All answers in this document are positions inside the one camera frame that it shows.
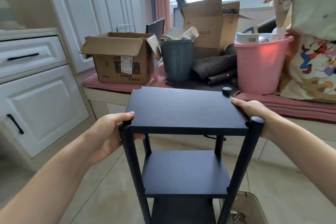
pink plastic bucket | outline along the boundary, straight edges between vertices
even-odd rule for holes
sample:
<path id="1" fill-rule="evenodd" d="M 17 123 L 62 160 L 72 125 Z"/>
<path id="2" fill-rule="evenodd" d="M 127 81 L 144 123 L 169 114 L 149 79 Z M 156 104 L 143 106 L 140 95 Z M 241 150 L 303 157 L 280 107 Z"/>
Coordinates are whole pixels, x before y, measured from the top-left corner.
<path id="1" fill-rule="evenodd" d="M 239 89 L 252 94 L 271 94 L 277 90 L 281 70 L 292 36 L 268 43 L 239 44 L 237 70 Z"/>

shelf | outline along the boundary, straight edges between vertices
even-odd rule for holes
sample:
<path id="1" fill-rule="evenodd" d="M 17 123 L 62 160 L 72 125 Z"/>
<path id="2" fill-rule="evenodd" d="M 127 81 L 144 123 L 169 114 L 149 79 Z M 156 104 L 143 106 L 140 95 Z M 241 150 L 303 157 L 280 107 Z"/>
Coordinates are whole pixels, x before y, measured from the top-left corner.
<path id="1" fill-rule="evenodd" d="M 225 198 L 230 177 L 214 151 L 153 151 L 142 170 L 146 197 Z"/>
<path id="2" fill-rule="evenodd" d="M 167 197 L 154 199 L 153 224 L 215 224 L 211 201 L 206 198 Z"/>
<path id="3" fill-rule="evenodd" d="M 231 99 L 217 91 L 141 87 L 126 108 L 135 112 L 129 128 L 141 134 L 245 136 L 249 119 Z"/>

pink cushion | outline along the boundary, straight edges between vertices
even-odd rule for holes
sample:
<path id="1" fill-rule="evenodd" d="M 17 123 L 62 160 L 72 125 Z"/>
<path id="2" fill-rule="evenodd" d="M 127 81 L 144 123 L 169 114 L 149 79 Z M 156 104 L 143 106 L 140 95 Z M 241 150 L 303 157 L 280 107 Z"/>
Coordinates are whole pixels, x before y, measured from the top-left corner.
<path id="1" fill-rule="evenodd" d="M 160 63 L 158 68 L 159 68 L 159 75 L 157 77 L 157 81 L 153 83 L 149 82 L 145 86 L 170 88 L 169 86 L 166 86 L 167 80 L 166 80 L 166 75 L 165 75 L 165 68 L 162 62 Z M 127 92 L 127 93 L 131 93 L 132 90 L 138 90 L 141 88 L 141 85 L 135 85 L 135 84 L 100 82 L 98 80 L 97 74 L 94 74 L 90 76 L 89 78 L 87 78 L 83 82 L 83 85 L 89 88 L 111 90 L 111 91 L 118 91 L 118 92 Z"/>
<path id="2" fill-rule="evenodd" d="M 257 100 L 272 111 L 282 116 L 290 116 L 302 120 L 315 120 L 325 123 L 336 122 L 336 105 L 307 100 L 295 100 L 278 95 L 257 95 L 239 93 L 235 98 L 245 101 Z"/>

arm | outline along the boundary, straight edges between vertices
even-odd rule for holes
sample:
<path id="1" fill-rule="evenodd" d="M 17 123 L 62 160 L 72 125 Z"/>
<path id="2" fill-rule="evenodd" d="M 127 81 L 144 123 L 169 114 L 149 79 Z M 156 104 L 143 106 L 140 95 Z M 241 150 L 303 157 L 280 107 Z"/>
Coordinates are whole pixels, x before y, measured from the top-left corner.
<path id="1" fill-rule="evenodd" d="M 233 98 L 232 102 L 248 116 L 263 118 L 266 123 L 261 136 L 278 146 L 336 206 L 336 150 L 258 101 Z"/>
<path id="2" fill-rule="evenodd" d="M 122 145 L 118 125 L 133 116 L 106 115 L 60 150 L 0 211 L 0 223 L 59 223 L 88 169 Z"/>

gray plastic bucket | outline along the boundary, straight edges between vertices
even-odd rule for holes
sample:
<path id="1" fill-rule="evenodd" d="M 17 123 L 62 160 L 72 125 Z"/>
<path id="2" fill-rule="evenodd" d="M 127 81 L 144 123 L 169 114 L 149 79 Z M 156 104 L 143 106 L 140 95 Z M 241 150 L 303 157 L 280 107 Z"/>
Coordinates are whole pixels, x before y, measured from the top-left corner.
<path id="1" fill-rule="evenodd" d="M 161 53 L 167 80 L 186 81 L 193 65 L 194 39 L 161 41 Z"/>

